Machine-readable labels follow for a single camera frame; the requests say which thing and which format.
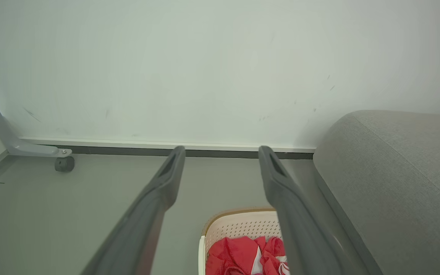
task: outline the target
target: basket rim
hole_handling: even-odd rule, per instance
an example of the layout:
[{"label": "basket rim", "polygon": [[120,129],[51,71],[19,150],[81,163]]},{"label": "basket rim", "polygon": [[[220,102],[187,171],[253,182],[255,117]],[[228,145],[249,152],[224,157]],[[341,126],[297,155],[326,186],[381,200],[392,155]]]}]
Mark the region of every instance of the basket rim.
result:
[{"label": "basket rim", "polygon": [[272,208],[272,207],[247,207],[247,208],[236,208],[236,209],[230,209],[230,210],[226,210],[226,211],[222,211],[218,214],[215,214],[215,216],[213,216],[212,218],[210,218],[205,226],[203,227],[203,231],[201,232],[202,236],[206,236],[206,232],[208,232],[208,229],[210,228],[210,226],[218,219],[225,217],[225,216],[229,216],[229,215],[234,215],[234,214],[244,214],[244,213],[250,213],[250,212],[271,212],[274,211],[276,212],[276,209]]}]

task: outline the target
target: metal bracket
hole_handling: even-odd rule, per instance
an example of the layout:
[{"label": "metal bracket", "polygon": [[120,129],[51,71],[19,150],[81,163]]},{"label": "metal bracket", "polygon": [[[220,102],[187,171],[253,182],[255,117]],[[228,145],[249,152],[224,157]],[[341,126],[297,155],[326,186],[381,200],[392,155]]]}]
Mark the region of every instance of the metal bracket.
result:
[{"label": "metal bracket", "polygon": [[32,155],[38,157],[68,157],[72,150],[59,149],[55,146],[41,146],[38,144],[22,141],[17,137],[6,123],[5,117],[0,112],[0,139],[6,146],[10,155]]}]

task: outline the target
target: white basket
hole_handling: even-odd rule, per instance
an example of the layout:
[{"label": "white basket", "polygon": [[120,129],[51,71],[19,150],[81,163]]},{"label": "white basket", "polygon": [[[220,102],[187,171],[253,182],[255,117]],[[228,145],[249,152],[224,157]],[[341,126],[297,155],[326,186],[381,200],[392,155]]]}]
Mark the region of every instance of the white basket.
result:
[{"label": "white basket", "polygon": [[265,236],[281,238],[276,210],[272,208],[236,209],[222,212],[206,223],[198,247],[198,274],[205,274],[205,264],[210,247],[225,237],[251,239]]}]

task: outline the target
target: gray sofa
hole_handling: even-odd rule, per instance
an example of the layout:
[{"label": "gray sofa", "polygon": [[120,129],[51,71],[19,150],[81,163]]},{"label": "gray sofa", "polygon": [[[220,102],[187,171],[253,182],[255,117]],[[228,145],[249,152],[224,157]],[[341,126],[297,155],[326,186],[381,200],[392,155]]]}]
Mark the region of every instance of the gray sofa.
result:
[{"label": "gray sofa", "polygon": [[349,113],[313,161],[371,274],[440,274],[440,115]]}]

